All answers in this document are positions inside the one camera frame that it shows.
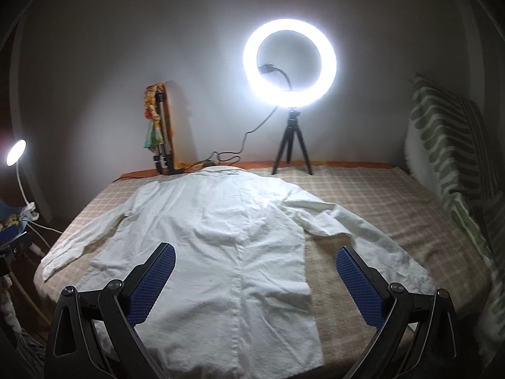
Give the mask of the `green white patterned pillow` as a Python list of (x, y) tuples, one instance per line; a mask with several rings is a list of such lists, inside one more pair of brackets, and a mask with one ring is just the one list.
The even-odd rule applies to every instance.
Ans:
[(489, 364), (504, 343), (504, 180), (491, 159), (483, 117), (473, 101), (421, 75), (413, 78), (405, 158), (477, 249), (490, 272), (478, 317), (479, 352)]

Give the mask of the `checkered beige blanket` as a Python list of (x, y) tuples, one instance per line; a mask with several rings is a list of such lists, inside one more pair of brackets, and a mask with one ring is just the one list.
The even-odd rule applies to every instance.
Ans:
[[(318, 167), (314, 175), (284, 169), (276, 176), (263, 169), (248, 172), (294, 184), (369, 222), (428, 271), (435, 282), (435, 290), (442, 287), (449, 291), (459, 315), (471, 315), (483, 308), (490, 289), (490, 272), (482, 257), (434, 197), (401, 170)], [(182, 176), (119, 181), (109, 185), (88, 204), (55, 245), (127, 201), (140, 187)], [(311, 290), (312, 312), (323, 350), (321, 367), (340, 372), (354, 363), (372, 336), (372, 328), (360, 317), (336, 272), (336, 251), (347, 244), (335, 245), (308, 235), (305, 248), (306, 282)], [(64, 286), (78, 287), (88, 264), (101, 249), (100, 244), (92, 245), (48, 280), (42, 277), (40, 263), (34, 276), (39, 295), (48, 302), (55, 302)]]

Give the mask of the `white clip desk lamp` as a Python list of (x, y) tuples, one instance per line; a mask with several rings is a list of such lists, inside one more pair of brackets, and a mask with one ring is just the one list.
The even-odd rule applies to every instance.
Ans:
[(28, 222), (36, 222), (39, 219), (39, 213), (37, 212), (36, 204), (30, 202), (27, 198), (25, 190), (21, 182), (21, 174), (19, 169), (19, 160), (23, 156), (27, 148), (27, 142), (25, 140), (17, 140), (13, 146), (9, 149), (7, 157), (5, 159), (7, 166), (15, 167), (16, 180), (18, 183), (19, 190), (21, 192), (22, 199), (25, 203), (24, 208), (21, 210), (21, 215), (25, 216)]

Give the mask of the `white shirt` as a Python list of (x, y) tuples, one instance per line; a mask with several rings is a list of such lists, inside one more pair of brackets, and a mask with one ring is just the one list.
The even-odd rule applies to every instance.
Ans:
[(214, 167), (140, 187), (55, 245), (48, 280), (94, 244), (78, 288), (124, 278), (163, 242), (175, 270), (138, 329), (172, 378), (286, 378), (321, 367), (306, 237), (350, 244), (389, 282), (432, 293), (428, 271), (339, 204), (275, 177)]

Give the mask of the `folded tripod with colourful scarf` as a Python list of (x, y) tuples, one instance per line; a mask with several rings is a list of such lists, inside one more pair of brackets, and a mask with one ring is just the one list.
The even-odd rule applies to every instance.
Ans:
[(149, 122), (144, 148), (152, 153), (156, 172), (159, 175), (183, 174), (185, 168), (175, 157), (169, 97), (165, 84), (157, 83), (146, 88), (144, 117)]

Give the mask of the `black small tripod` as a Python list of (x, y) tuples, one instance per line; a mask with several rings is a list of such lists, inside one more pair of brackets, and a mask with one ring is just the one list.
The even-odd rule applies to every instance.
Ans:
[(300, 112), (296, 110), (288, 111), (288, 120), (287, 125), (284, 130), (282, 140), (276, 155), (276, 158), (273, 163), (271, 174), (275, 175), (280, 168), (280, 163), (282, 160), (282, 156), (286, 157), (286, 164), (291, 165), (293, 162), (293, 148), (294, 143), (298, 140), (303, 161), (306, 167), (306, 171), (309, 175), (313, 175), (312, 164), (310, 162), (310, 158), (308, 155), (308, 151), (306, 148), (306, 143), (304, 141), (302, 132), (299, 126), (299, 115)]

